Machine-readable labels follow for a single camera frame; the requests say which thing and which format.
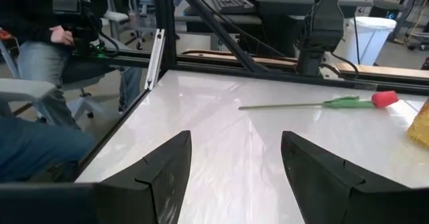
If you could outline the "person's leg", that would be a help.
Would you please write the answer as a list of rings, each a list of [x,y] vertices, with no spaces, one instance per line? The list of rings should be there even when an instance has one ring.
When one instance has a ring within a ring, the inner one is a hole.
[[[21,182],[62,163],[82,160],[95,146],[79,129],[0,117],[0,183]]]

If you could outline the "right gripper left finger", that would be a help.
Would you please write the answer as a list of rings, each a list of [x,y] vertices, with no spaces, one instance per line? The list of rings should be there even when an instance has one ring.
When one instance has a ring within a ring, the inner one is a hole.
[[[95,224],[177,224],[190,176],[191,132],[181,131],[95,188]]]

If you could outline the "black keyboard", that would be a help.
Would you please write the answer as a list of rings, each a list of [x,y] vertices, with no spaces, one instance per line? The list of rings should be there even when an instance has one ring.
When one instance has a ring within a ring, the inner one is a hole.
[[[221,14],[252,14],[256,8],[248,0],[211,0],[215,10]]]

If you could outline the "person's hand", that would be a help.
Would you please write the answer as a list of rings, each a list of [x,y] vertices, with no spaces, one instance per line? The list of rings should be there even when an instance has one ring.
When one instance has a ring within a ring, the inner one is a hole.
[[[72,32],[64,30],[61,25],[51,27],[51,36],[50,40],[55,44],[64,44],[66,46],[74,45],[74,38]]]

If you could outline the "black office chair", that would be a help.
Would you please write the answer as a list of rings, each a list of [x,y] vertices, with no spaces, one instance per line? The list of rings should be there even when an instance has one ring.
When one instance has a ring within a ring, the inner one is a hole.
[[[94,113],[106,114],[100,102],[113,99],[114,95],[92,96],[85,88],[96,85],[106,74],[113,72],[115,68],[91,62],[71,62],[64,69],[62,74],[62,90],[80,91],[78,100],[68,101],[67,106],[72,116],[78,120],[86,115],[89,119],[94,117]]]

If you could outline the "person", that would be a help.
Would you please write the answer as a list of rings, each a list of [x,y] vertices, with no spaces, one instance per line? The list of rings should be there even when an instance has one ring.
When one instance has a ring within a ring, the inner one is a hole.
[[[58,25],[70,31],[54,14],[53,0],[0,0],[0,28],[19,42],[17,67],[20,78],[56,86],[51,95],[35,103],[36,109],[50,123],[76,129],[78,124],[64,98],[62,74],[71,62],[89,61],[71,59],[75,40],[73,46],[51,42],[50,28]]]

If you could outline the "white waste bin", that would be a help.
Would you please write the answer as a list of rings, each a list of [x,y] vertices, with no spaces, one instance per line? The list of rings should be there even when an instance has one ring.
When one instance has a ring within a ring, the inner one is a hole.
[[[334,53],[353,64],[373,66],[396,25],[395,20],[382,17],[350,18]]]

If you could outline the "grey office chair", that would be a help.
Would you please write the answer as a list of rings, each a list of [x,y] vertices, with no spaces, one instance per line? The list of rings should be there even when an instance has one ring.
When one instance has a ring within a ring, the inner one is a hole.
[[[46,124],[26,121],[14,116],[9,103],[14,101],[28,101],[38,103],[45,99],[56,87],[49,82],[38,80],[22,80],[17,78],[0,78],[0,129],[6,127],[35,127]]]
[[[123,32],[129,32],[131,35],[131,39],[125,42],[125,45],[129,45],[130,43],[136,41],[135,47],[138,50],[143,49],[143,43],[145,42],[142,31],[138,29],[136,23],[130,19],[127,14],[118,13],[115,11],[107,11],[104,14],[103,21],[109,22],[111,36],[117,41],[121,41],[121,34]]]

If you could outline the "silver aluminium bracket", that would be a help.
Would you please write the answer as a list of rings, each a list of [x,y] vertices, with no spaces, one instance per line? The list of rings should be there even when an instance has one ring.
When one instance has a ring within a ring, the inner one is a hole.
[[[158,76],[160,73],[160,66],[162,63],[162,57],[164,54],[165,44],[165,29],[157,29],[154,44],[149,59],[149,66],[147,68],[147,75],[145,80],[145,90],[151,91],[158,82]]]

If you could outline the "red artificial tulip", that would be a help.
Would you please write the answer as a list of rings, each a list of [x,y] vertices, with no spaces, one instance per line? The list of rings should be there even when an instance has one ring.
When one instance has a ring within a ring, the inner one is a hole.
[[[277,105],[253,105],[240,106],[239,110],[251,109],[271,109],[281,107],[325,107],[332,109],[358,109],[358,108],[386,108],[399,101],[395,91],[383,91],[375,93],[370,99],[360,99],[359,96],[339,97],[321,103],[294,103],[294,104],[277,104]]]

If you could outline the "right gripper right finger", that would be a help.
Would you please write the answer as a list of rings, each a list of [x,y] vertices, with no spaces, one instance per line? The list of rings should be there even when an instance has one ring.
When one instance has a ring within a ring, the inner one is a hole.
[[[305,224],[429,224],[429,188],[409,188],[292,131],[281,154]]]

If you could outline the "yellow glass vase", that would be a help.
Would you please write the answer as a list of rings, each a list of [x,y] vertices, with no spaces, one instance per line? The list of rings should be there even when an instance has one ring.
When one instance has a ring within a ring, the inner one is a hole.
[[[429,148],[429,97],[407,130],[410,139]]]

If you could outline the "black metal table frame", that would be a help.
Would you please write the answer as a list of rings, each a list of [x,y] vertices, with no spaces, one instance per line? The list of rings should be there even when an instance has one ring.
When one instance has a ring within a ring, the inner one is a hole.
[[[165,48],[162,58],[162,70],[185,70],[191,72],[203,72],[210,74],[223,74],[242,76],[247,78],[259,78],[264,80],[277,80],[284,82],[296,82],[310,85],[322,85],[327,87],[342,87],[349,89],[364,89],[374,91],[395,91],[408,95],[423,95],[429,97],[429,72],[425,76],[405,76],[403,74],[387,74],[380,72],[364,72],[352,65],[353,73],[339,70],[346,79],[339,78],[327,68],[321,68],[321,77],[302,76],[296,72],[293,65],[273,66],[256,62],[252,55],[244,51],[238,43],[228,35],[222,26],[225,19],[214,16],[214,11],[203,0],[186,0],[221,42],[231,51],[232,60],[201,60],[189,56],[178,56],[176,53],[176,41],[174,38],[174,18],[172,0],[155,0],[157,25],[165,29]]]

